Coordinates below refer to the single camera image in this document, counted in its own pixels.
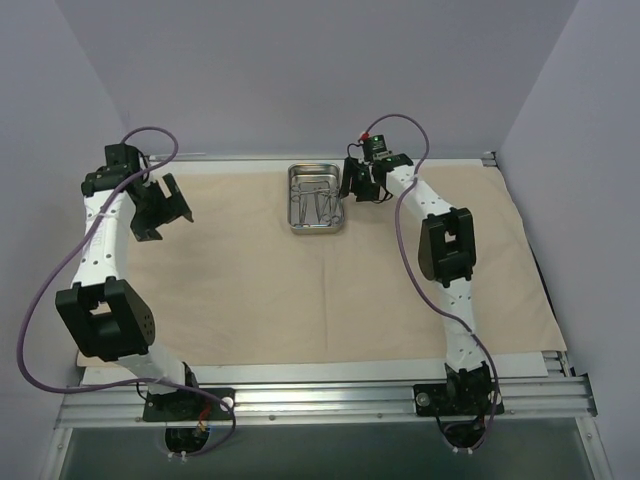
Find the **purple cable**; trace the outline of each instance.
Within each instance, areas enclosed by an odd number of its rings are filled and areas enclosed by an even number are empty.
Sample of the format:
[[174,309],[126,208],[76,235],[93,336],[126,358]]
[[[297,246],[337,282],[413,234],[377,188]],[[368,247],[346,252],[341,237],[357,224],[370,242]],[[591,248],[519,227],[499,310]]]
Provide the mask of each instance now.
[[409,275],[409,279],[411,280],[411,283],[413,284],[413,286],[415,287],[416,291],[418,292],[418,295],[420,295],[420,298],[422,298],[422,300],[424,300],[424,302],[429,306],[429,308],[431,308],[434,312],[442,315],[443,317],[447,317],[447,318],[450,318],[452,320],[455,320],[467,332],[469,332],[469,335],[471,336],[471,338],[473,338],[473,340],[478,344],[480,349],[483,351],[483,353],[487,357],[487,361],[489,362],[489,365],[491,367],[491,372],[493,373],[493,379],[494,379],[494,382],[495,382],[495,392],[494,392],[494,395],[493,395],[493,399],[491,400],[491,410],[490,410],[490,414],[489,414],[489,421],[486,423],[485,430],[484,430],[482,436],[480,437],[480,439],[473,446],[470,447],[471,450],[476,450],[477,448],[479,448],[482,445],[482,443],[485,441],[485,439],[489,435],[489,431],[491,430],[491,427],[493,426],[493,421],[495,419],[496,410],[498,408],[498,394],[500,393],[500,383],[499,383],[499,379],[498,379],[498,370],[496,368],[495,362],[493,361],[493,358],[491,357],[491,354],[489,353],[489,350],[480,341],[478,336],[475,333],[473,333],[473,331],[471,330],[469,325],[467,325],[467,322],[465,322],[460,317],[458,317],[456,315],[453,315],[452,313],[449,313],[449,312],[446,312],[446,311],[442,310],[435,303],[433,303],[431,301],[431,299],[427,296],[427,294],[424,293],[424,290],[422,290],[422,287],[418,283],[418,279],[416,278],[415,274],[413,273],[413,269],[411,268],[411,264],[409,263],[409,258],[407,257],[407,251],[404,248],[404,241],[402,239],[402,229],[400,228],[400,209],[402,207],[402,202],[404,201],[404,199],[407,197],[407,195],[409,195],[409,193],[411,193],[411,191],[418,184],[418,173],[420,171],[420,167],[422,166],[422,164],[426,160],[427,156],[429,155],[429,150],[430,150],[429,137],[427,136],[427,132],[424,130],[424,128],[422,128],[422,125],[420,125],[413,118],[409,117],[408,115],[404,115],[402,113],[389,113],[387,115],[383,115],[382,117],[380,117],[376,121],[374,121],[371,125],[369,125],[369,127],[365,130],[365,132],[369,133],[369,131],[373,127],[375,127],[378,123],[380,123],[382,120],[384,120],[386,118],[403,118],[403,119],[408,120],[411,123],[413,123],[418,128],[418,130],[420,130],[420,133],[422,133],[422,136],[424,137],[424,141],[425,141],[425,146],[426,146],[424,154],[422,155],[422,158],[420,158],[420,160],[416,164],[416,168],[413,171],[414,177],[413,177],[413,179],[411,181],[411,185],[409,185],[409,187],[400,194],[400,196],[398,197],[398,201],[396,203],[396,208],[395,208],[396,240],[398,241],[398,248],[400,249],[400,256],[402,257],[402,263],[404,264],[404,268],[407,271],[407,274]]
[[[149,168],[141,169],[139,172],[136,172],[135,174],[123,180],[122,183],[120,183],[113,190],[113,192],[111,192],[111,195],[109,195],[106,202],[104,202],[104,205],[100,207],[100,212],[96,215],[96,218],[93,221],[93,224],[91,225],[89,230],[87,230],[87,233],[82,238],[80,243],[76,245],[66,257],[62,259],[62,261],[47,276],[47,278],[42,283],[42,285],[40,285],[40,288],[37,290],[36,294],[33,296],[33,299],[29,303],[27,311],[24,314],[24,317],[22,319],[22,324],[20,325],[20,331],[18,333],[18,345],[16,349],[16,359],[18,362],[18,369],[20,370],[20,373],[22,374],[22,376],[27,382],[29,382],[34,387],[49,393],[75,394],[75,393],[97,392],[99,390],[106,390],[107,388],[133,385],[135,383],[146,383],[146,384],[157,383],[167,387],[177,388],[179,390],[184,390],[186,392],[192,392],[198,395],[202,395],[207,400],[212,401],[223,408],[227,408],[227,405],[220,398],[218,398],[217,396],[209,392],[206,392],[199,388],[188,387],[186,385],[178,385],[176,383],[169,382],[164,379],[158,379],[158,378],[136,378],[136,379],[130,379],[130,380],[121,380],[119,382],[113,382],[113,383],[105,383],[103,385],[90,385],[86,387],[73,387],[73,388],[52,387],[50,385],[46,385],[40,382],[33,375],[31,375],[31,372],[29,372],[29,369],[27,368],[27,365],[25,364],[25,361],[24,361],[24,344],[27,336],[27,329],[29,328],[29,324],[31,323],[31,320],[33,318],[33,313],[36,307],[40,303],[40,300],[42,300],[42,296],[47,291],[47,289],[49,288],[53,280],[60,274],[60,272],[64,269],[64,267],[66,267],[69,264],[69,262],[71,262],[71,260],[73,260],[73,258],[82,251],[83,247],[91,240],[96,230],[100,226],[100,223],[102,222],[103,215],[107,212],[107,210],[109,209],[109,206],[111,205],[111,203],[113,203],[116,196],[119,193],[123,192],[124,189],[127,188],[127,186],[131,182],[133,182],[137,178],[142,177],[143,175],[146,175],[147,173],[151,173],[154,170],[164,167],[166,164],[171,162],[178,154],[178,140],[171,132],[160,127],[148,126],[148,127],[136,128],[135,130],[132,130],[129,133],[127,133],[122,139],[121,143],[125,143],[130,137],[132,137],[136,133],[149,131],[149,130],[164,133],[173,141],[173,151],[171,152],[171,155],[169,155],[166,159],[159,162],[157,165],[154,165]],[[204,453],[210,452],[216,447],[222,445],[231,437],[231,435],[233,435],[233,432],[236,429],[236,416],[235,416],[235,413],[233,412],[233,409],[228,409],[228,410],[229,410],[229,414],[231,415],[231,422],[232,422],[231,428],[229,429],[229,431],[216,442],[212,443],[211,445],[207,446],[206,448],[203,448],[198,452],[191,453],[188,456],[202,455]]]

